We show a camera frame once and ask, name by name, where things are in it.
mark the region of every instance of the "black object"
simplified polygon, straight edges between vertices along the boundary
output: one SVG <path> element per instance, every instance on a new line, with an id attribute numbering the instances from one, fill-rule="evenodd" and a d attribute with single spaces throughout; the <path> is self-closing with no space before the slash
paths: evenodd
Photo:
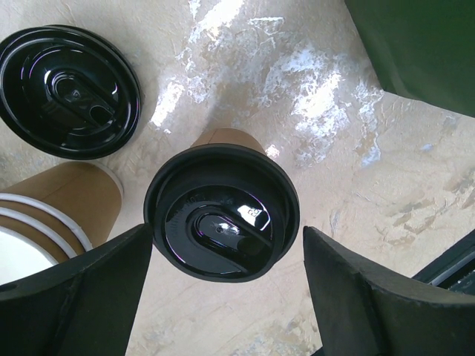
<path id="1" fill-rule="evenodd" d="M 475 116 L 475 2 L 345 0 L 384 90 Z"/>
<path id="2" fill-rule="evenodd" d="M 54 25 L 0 43 L 0 116 L 36 148 L 68 159 L 112 154 L 140 117 L 140 87 L 112 44 Z"/>
<path id="3" fill-rule="evenodd" d="M 124 355 L 151 255 L 141 225 L 85 254 L 0 286 L 8 356 Z"/>
<path id="4" fill-rule="evenodd" d="M 423 283 L 475 295 L 475 230 L 416 274 Z"/>
<path id="5" fill-rule="evenodd" d="M 401 276 L 304 229 L 305 269 L 323 351 L 316 355 L 467 355 L 475 297 Z"/>
<path id="6" fill-rule="evenodd" d="M 177 268 L 218 282 L 265 274 L 293 244 L 298 198 L 263 154 L 230 144 L 190 148 L 170 159 L 148 189 L 145 221 Z"/>

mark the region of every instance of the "black plastic lid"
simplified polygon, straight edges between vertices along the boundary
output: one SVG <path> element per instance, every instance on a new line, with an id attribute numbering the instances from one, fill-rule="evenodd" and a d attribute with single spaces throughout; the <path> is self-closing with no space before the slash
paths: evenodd
<path id="1" fill-rule="evenodd" d="M 288 176 L 237 145 L 204 145 L 170 159 L 147 192 L 144 212 L 170 262 L 220 282 L 265 274 L 289 250 L 299 223 Z"/>
<path id="2" fill-rule="evenodd" d="M 139 82 L 98 35 L 62 25 L 30 28 L 0 44 L 0 116 L 44 152 L 96 159 L 131 138 Z"/>

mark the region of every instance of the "table surface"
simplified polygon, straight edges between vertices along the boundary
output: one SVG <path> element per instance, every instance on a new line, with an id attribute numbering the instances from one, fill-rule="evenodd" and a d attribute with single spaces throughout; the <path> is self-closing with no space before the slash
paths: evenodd
<path id="1" fill-rule="evenodd" d="M 125 188 L 112 232 L 143 221 L 160 166 L 206 129 L 245 130 L 298 190 L 301 226 L 412 276 L 475 226 L 471 118 L 384 93 L 343 0 L 4 0 L 2 38 L 69 24 L 113 42 L 145 94 L 101 159 Z M 61 162 L 0 122 L 0 188 Z M 153 252 L 128 355 L 310 355 L 321 345 L 301 232 L 268 274 L 193 279 Z"/>

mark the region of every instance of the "beige stone surface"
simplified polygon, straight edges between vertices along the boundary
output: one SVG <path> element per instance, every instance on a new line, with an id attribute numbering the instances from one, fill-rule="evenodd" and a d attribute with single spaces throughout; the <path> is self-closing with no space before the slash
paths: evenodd
<path id="1" fill-rule="evenodd" d="M 302 226 L 407 276 L 475 226 L 474 119 L 381 91 L 343 0 L 4 0 L 0 20 L 2 38 L 92 30 L 137 71 L 140 127 L 101 159 L 125 188 L 114 235 L 143 221 L 160 166 L 223 126 L 288 172 Z M 59 161 L 0 122 L 0 188 Z M 239 285 L 193 279 L 154 251 L 128 355 L 310 355 L 321 341 L 301 243 Z"/>

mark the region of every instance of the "green object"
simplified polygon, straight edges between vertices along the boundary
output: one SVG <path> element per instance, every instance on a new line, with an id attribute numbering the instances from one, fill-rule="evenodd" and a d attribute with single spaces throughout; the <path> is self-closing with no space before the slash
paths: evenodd
<path id="1" fill-rule="evenodd" d="M 474 0 L 345 0 L 384 90 L 475 116 Z"/>

